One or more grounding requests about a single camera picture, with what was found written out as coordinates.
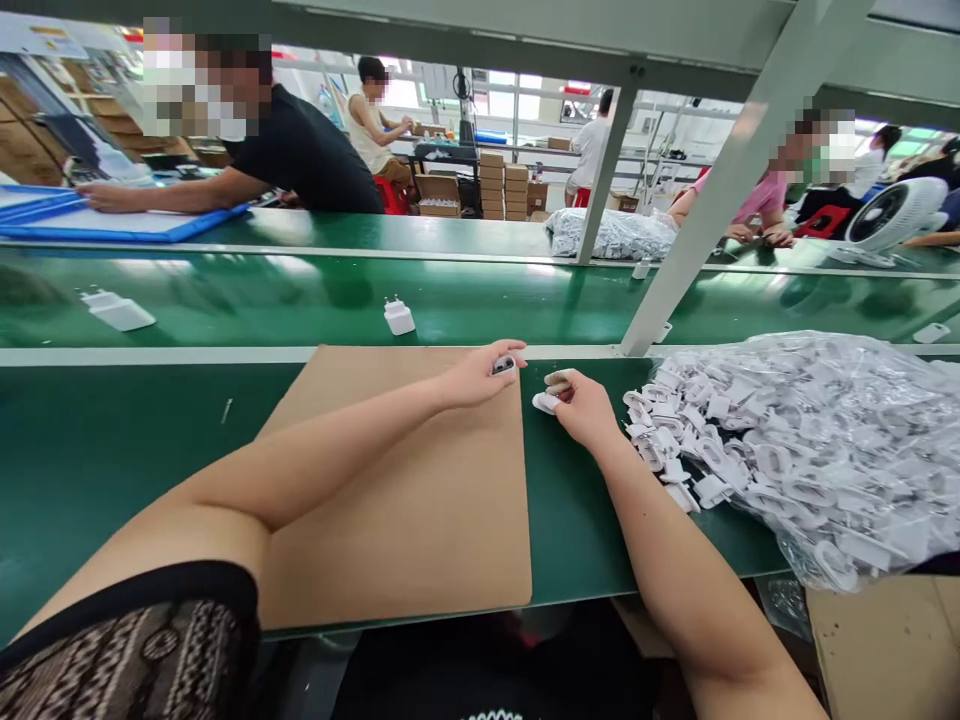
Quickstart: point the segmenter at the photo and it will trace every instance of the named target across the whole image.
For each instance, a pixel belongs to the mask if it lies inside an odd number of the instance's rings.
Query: white power adapter
[[[80,299],[90,307],[91,315],[120,332],[139,330],[157,321],[133,300],[113,292],[98,290],[95,293],[80,293]]]
[[[394,295],[393,300],[384,298],[384,301],[383,317],[386,318],[387,325],[390,326],[390,332],[394,335],[405,335],[417,329],[417,326],[413,324],[413,313],[410,312],[410,308],[404,304],[403,300]]]

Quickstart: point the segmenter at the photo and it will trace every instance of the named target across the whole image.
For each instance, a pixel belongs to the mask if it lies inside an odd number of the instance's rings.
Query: chair
[[[817,210],[809,220],[798,227],[794,235],[797,237],[806,235],[807,237],[818,237],[830,240],[833,238],[837,227],[847,219],[847,216],[849,216],[851,212],[853,211],[850,208],[824,205]],[[827,220],[827,224],[823,227],[817,227],[817,225],[822,224],[824,220]]]
[[[573,201],[574,207],[586,207],[590,204],[590,188],[577,188],[577,199]]]
[[[383,209],[387,215],[408,215],[410,210],[410,200],[407,198],[407,191],[398,188],[386,178],[379,175],[373,176],[373,181],[380,188],[380,196],[383,198]]]

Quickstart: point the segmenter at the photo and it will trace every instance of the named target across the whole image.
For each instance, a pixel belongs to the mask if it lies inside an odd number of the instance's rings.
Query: hand
[[[146,212],[145,191],[122,185],[93,183],[81,185],[77,192],[87,199],[87,205],[100,212]]]
[[[454,367],[432,382],[441,404],[446,409],[473,407],[485,403],[508,385],[517,381],[517,370],[493,375],[493,363],[504,355],[513,355],[517,368],[527,366],[519,351],[527,344],[520,340],[498,340],[468,354]]]
[[[554,412],[570,437],[594,454],[605,443],[625,439],[603,385],[577,370],[561,372],[570,389],[560,394],[563,402]]]
[[[740,223],[731,225],[724,230],[723,236],[732,238],[741,245],[746,245],[747,243],[753,242],[753,230],[748,228],[746,225],[741,225]]]
[[[793,233],[783,225],[774,225],[764,232],[764,242],[772,247],[791,248],[796,244]]]

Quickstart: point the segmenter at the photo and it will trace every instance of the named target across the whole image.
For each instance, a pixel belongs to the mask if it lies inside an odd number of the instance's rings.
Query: white fan
[[[846,239],[830,251],[830,257],[850,264],[893,267],[894,259],[880,253],[943,227],[947,214],[940,207],[947,190],[947,183],[930,177],[891,185],[854,216]]]

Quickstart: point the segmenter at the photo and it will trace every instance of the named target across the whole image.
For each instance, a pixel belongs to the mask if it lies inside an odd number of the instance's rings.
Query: black t-shirt
[[[953,162],[952,155],[921,163],[910,172],[901,175],[898,180],[912,180],[918,177],[938,177],[946,181],[951,190],[960,187],[960,167]]]
[[[310,210],[383,212],[373,175],[347,136],[282,85],[273,86],[270,117],[260,120],[259,132],[230,155],[234,169],[293,190]]]

